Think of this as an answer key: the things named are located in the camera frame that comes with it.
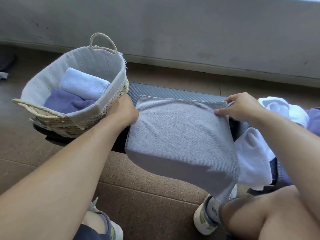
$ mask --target pile of laundry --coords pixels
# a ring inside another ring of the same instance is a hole
[[[63,114],[80,111],[94,104],[109,86],[107,80],[68,68],[44,106]]]
[[[268,110],[274,111],[294,123],[320,136],[320,109],[303,110],[297,105],[288,104],[282,98],[260,98],[258,102]],[[293,184],[280,162],[272,166],[275,154],[263,139],[261,133],[250,127],[235,142],[239,162],[238,183],[250,186],[253,190],[262,191],[265,185],[272,184],[274,171],[282,177],[283,183]]]

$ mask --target microfiber towel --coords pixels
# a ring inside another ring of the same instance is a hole
[[[53,89],[44,106],[59,113],[68,114],[83,110],[94,103],[95,101],[93,100],[84,101],[82,98],[71,93],[60,89]]]
[[[274,111],[306,128],[308,114],[299,106],[291,105],[279,97],[263,97],[258,102],[268,110]],[[236,141],[240,173],[239,183],[248,185],[254,190],[263,190],[265,185],[272,183],[270,161],[276,156],[261,133],[250,127]]]
[[[308,111],[310,117],[307,125],[308,131],[320,137],[320,108],[312,108]]]
[[[150,173],[191,183],[224,202],[239,172],[228,118],[214,114],[226,107],[225,101],[140,96],[126,154]]]
[[[110,82],[96,76],[68,68],[60,81],[59,89],[83,100],[97,101],[110,86]]]

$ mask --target concrete wall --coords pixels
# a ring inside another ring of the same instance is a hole
[[[317,2],[1,0],[2,40],[80,47],[95,32],[124,54],[320,79]]]

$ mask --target gray towel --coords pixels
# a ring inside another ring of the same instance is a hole
[[[194,184],[226,201],[239,165],[228,119],[214,114],[227,102],[140,96],[138,121],[125,151],[142,169]]]
[[[84,101],[82,98],[60,89],[52,89],[44,106],[59,113],[68,114],[83,110],[94,103],[93,100]]]

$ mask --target purple towel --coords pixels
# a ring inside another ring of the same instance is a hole
[[[320,108],[310,109],[308,115],[310,119],[306,128],[320,137]]]
[[[53,89],[44,106],[59,113],[68,114],[89,107],[93,100],[84,101],[82,98],[60,89]]]

